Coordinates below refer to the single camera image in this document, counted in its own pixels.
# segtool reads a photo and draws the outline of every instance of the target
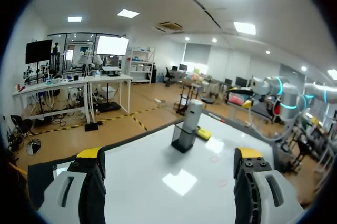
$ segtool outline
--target black monitor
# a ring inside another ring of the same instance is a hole
[[[26,64],[47,61],[51,59],[53,40],[36,41],[26,46]]]
[[[247,79],[237,77],[235,81],[235,85],[240,86],[240,87],[247,87]]]
[[[226,78],[225,79],[225,84],[232,86],[233,80]]]
[[[187,65],[179,64],[179,70],[187,71]]]

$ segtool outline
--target white tabletop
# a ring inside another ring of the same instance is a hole
[[[109,82],[109,81],[124,81],[124,80],[132,80],[132,77],[128,75],[121,74],[120,76],[107,76],[107,75],[101,75],[100,77],[94,77],[94,76],[87,76],[85,79],[88,80],[88,82]]]
[[[30,94],[30,93],[61,89],[61,88],[64,88],[64,87],[82,86],[87,82],[88,82],[88,80],[83,78],[83,77],[79,77],[77,81],[69,81],[68,79],[63,79],[61,82],[55,83],[55,84],[47,84],[46,82],[42,82],[42,83],[28,85],[22,91],[20,91],[20,92],[16,91],[16,92],[12,93],[12,96],[27,95],[27,94]]]
[[[198,125],[212,137],[185,154],[171,146],[173,125],[105,151],[106,223],[235,223],[234,149],[254,148],[274,167],[272,147],[205,114]]]

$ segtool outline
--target black chair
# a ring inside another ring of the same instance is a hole
[[[204,102],[204,109],[206,109],[207,104],[214,104],[214,100],[207,97],[201,97],[201,101]]]
[[[30,119],[22,120],[20,116],[11,115],[11,120],[15,125],[17,131],[24,137],[24,134],[27,134],[29,138],[29,143],[27,144],[27,154],[35,155],[41,148],[41,141],[39,139],[31,139],[29,136],[29,131],[33,126],[33,122]]]
[[[166,67],[166,81],[165,81],[165,87],[170,87],[171,79],[174,78],[173,75],[170,74],[169,69]]]

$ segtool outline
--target white shelf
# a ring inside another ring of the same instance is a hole
[[[130,73],[151,73],[151,71],[130,71]]]
[[[143,64],[153,64],[153,62],[140,62],[140,61],[126,61],[126,62],[132,62],[132,63],[143,63]]]
[[[131,80],[131,82],[132,83],[148,83],[148,82],[150,82],[148,79],[135,79],[135,78],[133,78],[132,80]]]
[[[144,50],[135,50],[135,49],[133,49],[132,52],[150,53],[151,51],[144,51]]]

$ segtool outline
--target yellow block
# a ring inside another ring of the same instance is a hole
[[[210,139],[210,137],[212,136],[212,133],[203,129],[203,128],[199,128],[198,131],[196,132],[196,134],[203,140],[208,141]]]
[[[93,149],[86,149],[86,150],[83,150],[81,153],[79,153],[76,157],[97,158],[97,154],[100,149],[101,147],[93,148]]]
[[[242,158],[254,158],[254,157],[263,157],[262,154],[260,152],[258,152],[255,149],[249,149],[249,148],[238,148],[241,151],[241,156]]]
[[[242,107],[248,109],[249,107],[252,106],[252,101],[247,100],[246,102],[243,103]]]

